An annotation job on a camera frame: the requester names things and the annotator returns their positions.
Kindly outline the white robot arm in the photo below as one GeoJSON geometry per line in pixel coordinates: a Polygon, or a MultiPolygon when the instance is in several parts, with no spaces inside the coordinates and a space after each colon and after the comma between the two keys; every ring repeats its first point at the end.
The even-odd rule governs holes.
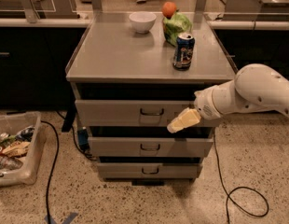
{"type": "Polygon", "coordinates": [[[232,113],[275,110],[289,118],[289,81],[269,66],[244,66],[226,83],[195,92],[193,108],[184,109],[167,126],[170,133],[197,125],[201,119],[220,119],[232,113]]]}

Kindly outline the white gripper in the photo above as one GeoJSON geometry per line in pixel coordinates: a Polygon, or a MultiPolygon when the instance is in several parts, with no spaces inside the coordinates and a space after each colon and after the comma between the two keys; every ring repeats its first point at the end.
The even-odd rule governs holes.
{"type": "Polygon", "coordinates": [[[201,117],[204,119],[220,119],[222,115],[216,109],[213,103],[213,91],[216,86],[211,86],[202,91],[195,91],[194,108],[184,109],[175,119],[167,126],[170,133],[177,133],[185,128],[196,125],[200,122],[201,117]]]}

